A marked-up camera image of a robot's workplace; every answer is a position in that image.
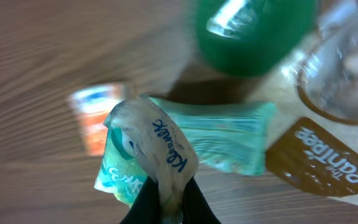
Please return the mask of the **orange tissue packet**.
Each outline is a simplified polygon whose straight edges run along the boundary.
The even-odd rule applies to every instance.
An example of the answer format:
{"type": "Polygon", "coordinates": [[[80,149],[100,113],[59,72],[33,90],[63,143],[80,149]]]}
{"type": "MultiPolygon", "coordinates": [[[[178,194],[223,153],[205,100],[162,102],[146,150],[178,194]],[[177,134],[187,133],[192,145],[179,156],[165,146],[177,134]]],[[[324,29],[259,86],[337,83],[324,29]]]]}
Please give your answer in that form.
{"type": "Polygon", "coordinates": [[[108,132],[104,120],[126,96],[126,85],[114,82],[87,86],[67,97],[80,125],[81,138],[88,155],[103,155],[108,132]]]}

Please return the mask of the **clear bagged bread pack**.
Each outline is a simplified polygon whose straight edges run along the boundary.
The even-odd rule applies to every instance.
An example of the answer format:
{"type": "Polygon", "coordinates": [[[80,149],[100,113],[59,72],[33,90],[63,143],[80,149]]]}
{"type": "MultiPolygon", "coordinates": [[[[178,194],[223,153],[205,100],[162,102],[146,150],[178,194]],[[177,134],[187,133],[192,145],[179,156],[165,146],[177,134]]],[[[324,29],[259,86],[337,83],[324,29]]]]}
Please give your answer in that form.
{"type": "Polygon", "coordinates": [[[277,112],[267,167],[290,185],[358,206],[358,1],[336,1],[251,94],[277,112]]]}

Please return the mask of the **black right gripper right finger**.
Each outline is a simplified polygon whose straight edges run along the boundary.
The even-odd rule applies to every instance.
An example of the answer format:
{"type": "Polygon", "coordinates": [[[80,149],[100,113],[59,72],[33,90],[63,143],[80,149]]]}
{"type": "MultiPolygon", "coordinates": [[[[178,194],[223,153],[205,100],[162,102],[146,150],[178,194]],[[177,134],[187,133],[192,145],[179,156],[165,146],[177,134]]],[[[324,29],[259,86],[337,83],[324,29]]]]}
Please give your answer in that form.
{"type": "Polygon", "coordinates": [[[185,187],[182,212],[182,224],[221,224],[210,209],[193,177],[185,187]]]}

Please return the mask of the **green Kleenex tissue pack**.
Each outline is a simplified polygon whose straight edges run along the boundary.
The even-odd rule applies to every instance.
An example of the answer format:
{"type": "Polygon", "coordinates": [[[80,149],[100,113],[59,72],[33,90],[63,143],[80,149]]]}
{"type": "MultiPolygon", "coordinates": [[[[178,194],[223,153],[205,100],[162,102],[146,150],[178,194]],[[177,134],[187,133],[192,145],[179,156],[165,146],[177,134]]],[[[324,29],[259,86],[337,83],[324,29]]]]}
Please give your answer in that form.
{"type": "Polygon", "coordinates": [[[146,96],[117,104],[104,121],[106,145],[95,189],[133,206],[150,178],[162,223],[183,221],[182,198],[199,159],[175,122],[146,96]]]}

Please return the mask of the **light green wipes packet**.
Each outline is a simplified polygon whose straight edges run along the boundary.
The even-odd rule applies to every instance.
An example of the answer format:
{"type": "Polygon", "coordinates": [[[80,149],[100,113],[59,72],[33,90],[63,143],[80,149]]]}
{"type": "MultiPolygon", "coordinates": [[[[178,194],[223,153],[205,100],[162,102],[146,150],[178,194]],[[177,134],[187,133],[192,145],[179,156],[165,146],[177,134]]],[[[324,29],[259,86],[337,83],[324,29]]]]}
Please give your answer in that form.
{"type": "Polygon", "coordinates": [[[151,99],[185,134],[200,162],[221,172],[258,176],[265,172],[271,102],[189,105],[151,99]]]}

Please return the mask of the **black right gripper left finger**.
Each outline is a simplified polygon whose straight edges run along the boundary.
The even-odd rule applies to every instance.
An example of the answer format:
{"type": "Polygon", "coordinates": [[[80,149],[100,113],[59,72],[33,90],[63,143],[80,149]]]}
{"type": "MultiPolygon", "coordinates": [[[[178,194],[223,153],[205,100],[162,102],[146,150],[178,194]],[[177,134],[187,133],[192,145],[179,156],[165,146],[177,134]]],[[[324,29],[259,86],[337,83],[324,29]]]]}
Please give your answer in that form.
{"type": "Polygon", "coordinates": [[[158,183],[147,177],[140,193],[120,224],[159,224],[160,200],[158,183]]]}

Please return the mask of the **green lidded jar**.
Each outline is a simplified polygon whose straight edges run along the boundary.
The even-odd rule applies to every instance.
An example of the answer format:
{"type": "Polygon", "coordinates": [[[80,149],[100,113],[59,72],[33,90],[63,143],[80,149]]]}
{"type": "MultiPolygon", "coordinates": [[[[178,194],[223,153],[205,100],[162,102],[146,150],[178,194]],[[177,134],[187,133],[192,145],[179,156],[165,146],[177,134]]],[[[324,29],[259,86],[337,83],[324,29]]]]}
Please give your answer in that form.
{"type": "Polygon", "coordinates": [[[316,0],[199,0],[199,50],[220,72],[258,77],[302,41],[317,13],[316,0]]]}

